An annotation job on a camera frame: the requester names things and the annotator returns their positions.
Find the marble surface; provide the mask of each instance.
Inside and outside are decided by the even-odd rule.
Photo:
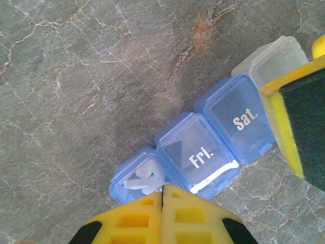
[[[68,243],[216,80],[281,35],[311,58],[324,33],[324,0],[0,0],[0,243]],[[325,193],[276,145],[212,201],[259,243],[325,243]]]

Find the clear plastic lid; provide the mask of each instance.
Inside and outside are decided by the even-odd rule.
[[[179,115],[155,139],[163,163],[189,191],[210,199],[226,187],[240,166],[202,115]]]
[[[249,75],[257,88],[306,64],[308,59],[294,37],[281,36],[258,48],[237,65],[232,76]]]
[[[239,162],[249,164],[275,142],[257,88],[246,75],[219,81],[194,104]]]

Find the blue plastic lid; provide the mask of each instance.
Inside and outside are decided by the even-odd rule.
[[[115,200],[125,204],[154,191],[161,191],[164,184],[179,185],[169,177],[153,147],[144,145],[115,169],[109,193]]]
[[[240,171],[232,153],[200,114],[182,113],[154,142],[172,177],[203,198],[212,198]]]
[[[275,142],[257,88],[246,75],[226,78],[194,104],[239,162],[250,164]]]

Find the pill compartment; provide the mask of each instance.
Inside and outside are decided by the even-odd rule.
[[[294,37],[281,36],[275,42],[259,47],[232,70],[249,75],[257,88],[306,64],[308,59]]]
[[[145,145],[116,168],[109,193],[115,200],[125,204],[161,191],[164,184],[178,185],[166,173],[153,147]]]
[[[246,75],[217,82],[194,104],[236,156],[250,164],[275,142],[257,88]]]
[[[170,172],[189,191],[210,199],[225,188],[240,166],[202,115],[179,115],[155,139]]]

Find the foam grip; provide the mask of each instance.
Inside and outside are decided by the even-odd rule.
[[[173,185],[102,213],[69,244],[257,244],[232,212]]]

